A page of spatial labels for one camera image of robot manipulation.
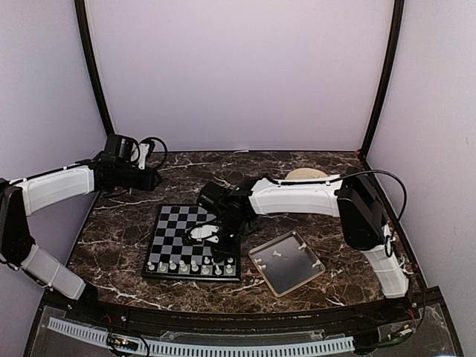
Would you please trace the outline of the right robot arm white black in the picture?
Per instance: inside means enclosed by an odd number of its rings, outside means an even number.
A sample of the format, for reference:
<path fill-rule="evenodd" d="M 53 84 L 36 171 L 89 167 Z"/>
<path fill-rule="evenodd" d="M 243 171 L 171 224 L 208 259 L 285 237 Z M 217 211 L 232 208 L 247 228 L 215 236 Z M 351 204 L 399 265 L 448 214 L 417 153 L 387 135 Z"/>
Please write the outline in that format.
<path fill-rule="evenodd" d="M 314 179 L 251 177 L 234 189 L 210 181 L 196 203 L 215 217 L 191 228 L 185 237 L 211 240 L 214 257 L 223 260 L 231 256 L 245 226 L 256 216 L 313 213 L 338 217 L 345 243 L 364 254 L 388 298 L 379 307 L 380 317 L 394 323 L 408 311 L 405 295 L 410 279 L 404 260 L 393 247 L 395 230 L 385 218 L 373 174 L 370 170 Z"/>

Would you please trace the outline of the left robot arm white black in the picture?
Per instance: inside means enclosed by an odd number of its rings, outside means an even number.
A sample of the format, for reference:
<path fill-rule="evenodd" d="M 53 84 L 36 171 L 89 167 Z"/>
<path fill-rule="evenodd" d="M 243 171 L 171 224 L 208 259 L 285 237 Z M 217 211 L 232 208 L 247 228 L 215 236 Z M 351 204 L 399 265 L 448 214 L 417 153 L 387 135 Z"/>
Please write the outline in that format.
<path fill-rule="evenodd" d="M 30 225 L 47 213 L 56 213 L 69 201 L 116 189 L 153 191 L 161 182 L 159 166 L 147 165 L 156 146 L 168 154 L 157 137 L 140 141 L 110 134 L 105 147 L 93 158 L 57 169 L 1 180 L 1 263 L 21 270 L 44 289 L 77 302 L 75 310 L 89 324 L 99 324 L 105 309 L 97 300 L 97 288 L 75 274 L 65 263 L 40 246 Z"/>

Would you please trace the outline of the white king chess piece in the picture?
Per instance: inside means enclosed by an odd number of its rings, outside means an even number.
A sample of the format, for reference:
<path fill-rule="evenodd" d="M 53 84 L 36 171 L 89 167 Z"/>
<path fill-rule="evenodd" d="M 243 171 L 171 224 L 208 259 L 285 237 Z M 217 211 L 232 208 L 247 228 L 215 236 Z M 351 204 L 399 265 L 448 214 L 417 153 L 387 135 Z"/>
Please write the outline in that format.
<path fill-rule="evenodd" d="M 181 272 L 186 272 L 188 270 L 187 264 L 183 260 L 179 261 L 179 266 Z"/>

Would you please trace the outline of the white queen chess piece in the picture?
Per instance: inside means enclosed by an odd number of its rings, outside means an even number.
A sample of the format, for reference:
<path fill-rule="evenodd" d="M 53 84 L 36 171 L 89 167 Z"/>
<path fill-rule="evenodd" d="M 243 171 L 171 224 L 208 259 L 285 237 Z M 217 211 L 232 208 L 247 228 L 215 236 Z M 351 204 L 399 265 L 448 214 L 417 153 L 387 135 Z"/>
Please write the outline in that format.
<path fill-rule="evenodd" d="M 191 271 L 193 271 L 193 272 L 197 272 L 199 270 L 199 267 L 198 267 L 195 260 L 192 260 L 190 262 L 190 267 L 191 267 Z"/>

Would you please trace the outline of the black grey chessboard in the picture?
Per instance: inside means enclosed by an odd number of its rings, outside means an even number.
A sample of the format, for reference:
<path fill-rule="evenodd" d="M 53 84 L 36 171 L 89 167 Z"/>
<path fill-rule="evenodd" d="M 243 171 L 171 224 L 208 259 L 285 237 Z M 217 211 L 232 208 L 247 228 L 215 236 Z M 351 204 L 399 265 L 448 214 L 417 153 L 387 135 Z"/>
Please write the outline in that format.
<path fill-rule="evenodd" d="M 152 237 L 149 243 L 141 276 L 146 279 L 170 279 L 170 280 L 197 280 L 210 282 L 240 282 L 240 253 L 238 258 L 231 264 L 234 272 L 227 274 L 225 267 L 227 260 L 215 263 L 212 258 L 212 242 L 196 242 L 186 244 L 182 242 L 182 236 L 194 225 L 214 219 L 214 215 L 208 213 L 204 208 L 197 205 L 159 205 L 155 219 L 155 226 L 152 230 Z M 210 258 L 210 274 L 202 275 L 204 258 Z M 176 271 L 169 271 L 169 261 L 177 265 Z M 180 271 L 179 261 L 183 260 L 188 267 L 186 272 Z M 195 260 L 199 270 L 191 271 L 190 262 Z M 147 271 L 147 263 L 155 265 L 154 271 Z M 158 269 L 159 263 L 163 262 L 167 267 L 164 273 Z M 215 274 L 215 265 L 222 269 L 221 275 Z"/>

